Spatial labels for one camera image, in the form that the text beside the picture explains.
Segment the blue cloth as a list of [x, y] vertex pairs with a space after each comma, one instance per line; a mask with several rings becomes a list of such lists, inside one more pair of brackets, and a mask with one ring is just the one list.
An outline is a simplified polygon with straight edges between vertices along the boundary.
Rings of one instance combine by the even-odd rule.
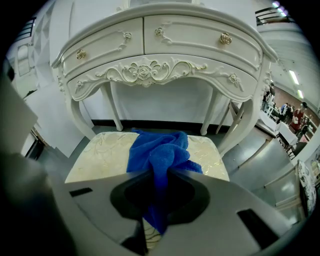
[[126, 171], [152, 171], [153, 178], [144, 189], [147, 200], [143, 217], [160, 234], [164, 234], [169, 225], [168, 215], [189, 203], [195, 195], [190, 183], [176, 176], [169, 177], [168, 170], [201, 174], [202, 167], [190, 160], [185, 132], [135, 130], [135, 133], [138, 137], [129, 149]]

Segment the cream upholstered stool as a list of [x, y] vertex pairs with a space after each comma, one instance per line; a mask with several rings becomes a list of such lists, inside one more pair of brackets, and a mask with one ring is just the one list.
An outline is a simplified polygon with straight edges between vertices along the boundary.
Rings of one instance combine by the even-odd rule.
[[[80, 182], [122, 175], [127, 171], [130, 147], [137, 132], [102, 132], [79, 155], [65, 182]], [[200, 164], [204, 175], [229, 181], [229, 175], [215, 144], [207, 137], [189, 135], [190, 160]]]

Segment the black railing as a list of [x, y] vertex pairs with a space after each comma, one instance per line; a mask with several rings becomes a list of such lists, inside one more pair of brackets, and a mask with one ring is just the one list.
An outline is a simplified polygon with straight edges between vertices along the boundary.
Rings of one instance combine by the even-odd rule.
[[255, 12], [256, 25], [272, 23], [296, 23], [296, 21], [281, 7], [268, 7]]

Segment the white carved dressing table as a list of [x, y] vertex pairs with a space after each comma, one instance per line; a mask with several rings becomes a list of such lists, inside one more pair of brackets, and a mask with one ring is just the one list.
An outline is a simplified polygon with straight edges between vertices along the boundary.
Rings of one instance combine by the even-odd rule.
[[158, 2], [127, 6], [78, 32], [61, 48], [51, 66], [75, 126], [88, 139], [95, 132], [79, 103], [101, 91], [116, 129], [123, 129], [111, 85], [150, 87], [194, 78], [212, 87], [200, 129], [207, 129], [221, 97], [241, 103], [231, 131], [217, 149], [221, 156], [255, 126], [270, 65], [277, 53], [256, 29], [240, 19], [195, 3]]

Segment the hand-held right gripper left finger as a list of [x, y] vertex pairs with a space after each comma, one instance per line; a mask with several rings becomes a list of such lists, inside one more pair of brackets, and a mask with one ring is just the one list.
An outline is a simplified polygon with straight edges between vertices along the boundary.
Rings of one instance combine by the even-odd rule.
[[151, 171], [67, 183], [77, 206], [88, 220], [118, 245], [148, 253], [143, 215], [154, 195]]

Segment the floral cushion wooden stool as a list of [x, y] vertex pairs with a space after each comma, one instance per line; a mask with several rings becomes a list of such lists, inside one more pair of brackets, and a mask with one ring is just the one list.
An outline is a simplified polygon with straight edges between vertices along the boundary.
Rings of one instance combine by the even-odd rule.
[[301, 160], [298, 160], [297, 162], [297, 172], [300, 184], [303, 188], [307, 215], [310, 216], [315, 210], [317, 202], [317, 192], [314, 182], [314, 176], [312, 175], [306, 164]]

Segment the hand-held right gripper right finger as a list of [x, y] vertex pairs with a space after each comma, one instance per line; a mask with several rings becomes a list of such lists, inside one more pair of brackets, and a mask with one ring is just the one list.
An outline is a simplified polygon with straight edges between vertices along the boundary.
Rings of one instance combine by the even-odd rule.
[[274, 207], [239, 185], [191, 171], [168, 172], [174, 208], [154, 256], [251, 256], [290, 229]]

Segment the white cabinet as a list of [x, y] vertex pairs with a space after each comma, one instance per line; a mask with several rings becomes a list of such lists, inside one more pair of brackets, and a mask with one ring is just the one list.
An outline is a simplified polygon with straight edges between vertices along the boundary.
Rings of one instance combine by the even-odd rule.
[[70, 157], [83, 135], [68, 116], [59, 72], [51, 66], [55, 4], [48, 0], [26, 23], [7, 56], [14, 68], [13, 85], [37, 116], [34, 130], [45, 144]]

